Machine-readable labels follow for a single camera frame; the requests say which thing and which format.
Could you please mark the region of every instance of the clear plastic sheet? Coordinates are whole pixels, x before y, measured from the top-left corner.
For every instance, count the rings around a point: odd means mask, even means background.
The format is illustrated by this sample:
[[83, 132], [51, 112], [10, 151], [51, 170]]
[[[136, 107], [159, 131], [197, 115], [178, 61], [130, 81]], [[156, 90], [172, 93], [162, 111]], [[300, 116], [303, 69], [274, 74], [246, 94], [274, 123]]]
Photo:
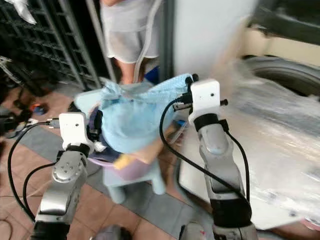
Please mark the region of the clear plastic sheet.
[[232, 65], [222, 115], [243, 144], [251, 196], [320, 219], [320, 102]]

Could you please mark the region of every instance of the light blue stool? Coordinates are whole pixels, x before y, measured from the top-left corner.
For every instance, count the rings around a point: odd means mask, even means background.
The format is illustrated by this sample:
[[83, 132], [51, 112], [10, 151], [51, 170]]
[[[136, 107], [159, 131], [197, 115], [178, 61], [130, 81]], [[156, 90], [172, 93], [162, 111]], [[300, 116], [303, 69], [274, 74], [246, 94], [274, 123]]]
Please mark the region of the light blue stool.
[[[74, 104], [80, 109], [87, 118], [89, 118], [90, 110], [99, 103], [101, 99], [101, 89], [82, 92], [75, 96]], [[114, 171], [103, 168], [103, 184], [107, 187], [111, 199], [116, 204], [121, 204], [126, 200], [126, 194], [124, 191], [124, 186], [140, 183], [145, 181], [152, 182], [152, 189], [155, 194], [162, 195], [166, 192], [166, 185], [161, 176], [161, 170], [159, 166], [158, 159], [155, 159], [150, 166], [150, 169], [142, 177], [134, 180], [124, 180]]]
[[121, 204], [126, 200], [124, 186], [145, 181], [152, 182], [152, 189], [155, 194], [162, 195], [166, 192], [166, 185], [161, 176], [158, 159], [153, 161], [145, 175], [134, 180], [123, 180], [114, 171], [108, 168], [103, 169], [103, 184], [108, 188], [110, 197], [116, 204]]

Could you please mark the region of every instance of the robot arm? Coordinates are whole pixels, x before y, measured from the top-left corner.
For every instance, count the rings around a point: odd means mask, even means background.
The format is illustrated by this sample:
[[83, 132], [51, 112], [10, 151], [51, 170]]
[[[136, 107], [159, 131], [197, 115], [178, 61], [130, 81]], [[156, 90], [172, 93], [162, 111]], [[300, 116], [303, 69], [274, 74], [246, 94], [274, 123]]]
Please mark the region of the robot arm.
[[65, 151], [52, 168], [52, 182], [35, 216], [31, 240], [65, 240], [76, 213], [81, 187], [87, 180], [87, 157], [93, 143], [82, 112], [59, 115]]
[[[189, 123], [197, 131], [199, 152], [205, 169], [245, 194], [240, 171], [233, 160], [233, 142], [218, 119], [219, 82], [213, 79], [192, 83], [192, 113]], [[251, 207], [233, 190], [205, 175], [206, 188], [212, 207], [216, 240], [257, 240], [251, 223]]]

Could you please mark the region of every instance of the light blue cloth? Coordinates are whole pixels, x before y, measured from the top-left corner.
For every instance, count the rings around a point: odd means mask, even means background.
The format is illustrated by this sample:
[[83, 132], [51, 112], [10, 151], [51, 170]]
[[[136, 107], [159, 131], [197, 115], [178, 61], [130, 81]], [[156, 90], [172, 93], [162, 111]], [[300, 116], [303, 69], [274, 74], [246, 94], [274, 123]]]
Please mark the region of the light blue cloth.
[[[159, 136], [161, 115], [167, 104], [187, 92], [183, 74], [156, 86], [142, 82], [118, 85], [108, 81], [102, 89], [100, 110], [102, 134], [107, 143], [121, 153], [133, 153]], [[164, 130], [174, 119], [172, 107], [163, 122]]]

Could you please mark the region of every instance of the white wall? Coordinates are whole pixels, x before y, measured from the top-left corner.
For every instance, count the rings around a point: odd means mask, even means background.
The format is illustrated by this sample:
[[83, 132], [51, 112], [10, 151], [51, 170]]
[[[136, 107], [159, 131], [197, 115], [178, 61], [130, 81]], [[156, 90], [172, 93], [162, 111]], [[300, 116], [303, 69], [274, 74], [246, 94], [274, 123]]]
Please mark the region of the white wall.
[[208, 78], [219, 54], [257, 0], [175, 0], [174, 74]]

